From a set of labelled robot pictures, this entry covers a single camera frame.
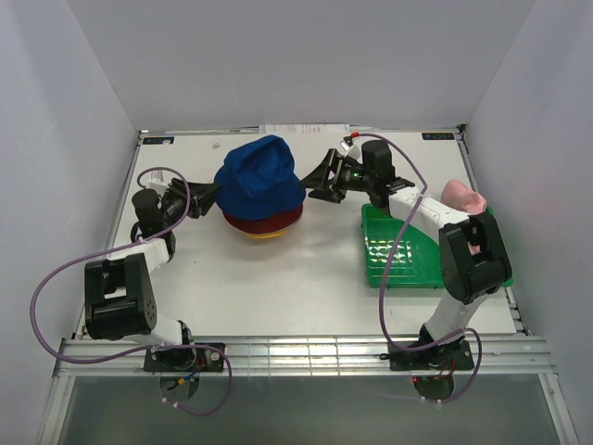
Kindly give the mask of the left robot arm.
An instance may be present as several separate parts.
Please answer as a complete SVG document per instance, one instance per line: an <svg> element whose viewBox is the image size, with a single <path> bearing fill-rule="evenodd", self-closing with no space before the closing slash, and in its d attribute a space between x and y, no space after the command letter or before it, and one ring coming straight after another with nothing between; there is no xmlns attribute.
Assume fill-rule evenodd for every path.
<svg viewBox="0 0 593 445"><path fill-rule="evenodd" d="M92 339L129 339L156 347L153 358L174 370L196 366L198 353L188 326L158 313L151 273L175 254L174 234L161 232L184 215L206 215L219 188L173 179L160 191L145 188L132 196L137 222L131 239L138 244L84 267L85 328Z"/></svg>

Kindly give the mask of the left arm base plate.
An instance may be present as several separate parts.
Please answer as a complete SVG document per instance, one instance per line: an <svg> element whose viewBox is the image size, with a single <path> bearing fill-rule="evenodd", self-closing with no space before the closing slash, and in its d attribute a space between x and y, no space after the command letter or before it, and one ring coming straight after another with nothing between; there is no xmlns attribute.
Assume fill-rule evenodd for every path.
<svg viewBox="0 0 593 445"><path fill-rule="evenodd" d="M225 367L224 343L157 347L145 354L142 369L148 373L220 373Z"/></svg>

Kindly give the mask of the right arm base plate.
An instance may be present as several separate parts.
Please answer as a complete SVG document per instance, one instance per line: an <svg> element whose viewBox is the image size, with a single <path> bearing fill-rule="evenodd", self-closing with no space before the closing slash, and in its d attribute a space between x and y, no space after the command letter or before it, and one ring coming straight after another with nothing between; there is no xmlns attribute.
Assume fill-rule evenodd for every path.
<svg viewBox="0 0 593 445"><path fill-rule="evenodd" d="M470 344L464 337L417 352L405 352L389 346L379 359L388 361L392 371L470 371L474 368Z"/></svg>

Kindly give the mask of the pink hat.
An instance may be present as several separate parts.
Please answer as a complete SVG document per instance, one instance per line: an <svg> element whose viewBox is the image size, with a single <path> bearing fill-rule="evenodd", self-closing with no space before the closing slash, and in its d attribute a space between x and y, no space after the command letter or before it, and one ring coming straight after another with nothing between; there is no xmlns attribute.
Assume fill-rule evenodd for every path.
<svg viewBox="0 0 593 445"><path fill-rule="evenodd" d="M450 180L441 192L440 201L454 210L477 215L486 211L486 199L459 180Z"/></svg>

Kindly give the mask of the yellow bucket hat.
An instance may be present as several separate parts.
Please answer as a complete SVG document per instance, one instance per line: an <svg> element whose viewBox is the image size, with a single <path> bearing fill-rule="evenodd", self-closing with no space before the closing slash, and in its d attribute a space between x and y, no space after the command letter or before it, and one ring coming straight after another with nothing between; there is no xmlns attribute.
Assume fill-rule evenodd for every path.
<svg viewBox="0 0 593 445"><path fill-rule="evenodd" d="M254 240L270 240L286 235L290 231L290 228L286 227L282 230L265 233L265 234L247 234L247 236Z"/></svg>

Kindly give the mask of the blue beanie hat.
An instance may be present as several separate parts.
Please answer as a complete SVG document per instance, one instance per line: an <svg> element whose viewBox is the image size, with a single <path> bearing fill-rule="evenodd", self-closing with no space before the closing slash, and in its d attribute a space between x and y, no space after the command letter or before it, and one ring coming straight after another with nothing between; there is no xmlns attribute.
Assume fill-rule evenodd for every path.
<svg viewBox="0 0 593 445"><path fill-rule="evenodd" d="M222 212L255 221L299 208L306 196L289 145L269 134L231 150L214 177Z"/></svg>

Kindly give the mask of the dark red beanie hat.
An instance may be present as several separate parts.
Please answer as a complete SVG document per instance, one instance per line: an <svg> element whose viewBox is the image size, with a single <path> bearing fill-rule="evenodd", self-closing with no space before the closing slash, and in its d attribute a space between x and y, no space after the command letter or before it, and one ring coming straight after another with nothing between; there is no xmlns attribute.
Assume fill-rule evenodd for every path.
<svg viewBox="0 0 593 445"><path fill-rule="evenodd" d="M268 235L282 232L297 223L303 213L303 206L274 213L264 219L246 220L224 212L223 217L235 229L249 235Z"/></svg>

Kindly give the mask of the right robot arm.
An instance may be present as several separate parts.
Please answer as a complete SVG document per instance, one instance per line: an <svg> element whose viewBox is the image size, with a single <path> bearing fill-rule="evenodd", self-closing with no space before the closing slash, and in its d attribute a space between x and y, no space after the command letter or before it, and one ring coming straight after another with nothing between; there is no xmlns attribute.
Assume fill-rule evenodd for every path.
<svg viewBox="0 0 593 445"><path fill-rule="evenodd" d="M412 227L436 243L446 293L417 340L405 346L389 338L382 357L406 370L451 365L470 354L463 344L477 309L512 276L498 223L487 210L471 214L428 197L424 179L415 184L397 175L392 154L401 149L389 139L363 133L356 156L356 138L353 133L343 139L346 152L329 149L300 184L309 197L335 204L349 191L363 192L375 208L403 221L402 232Z"/></svg>

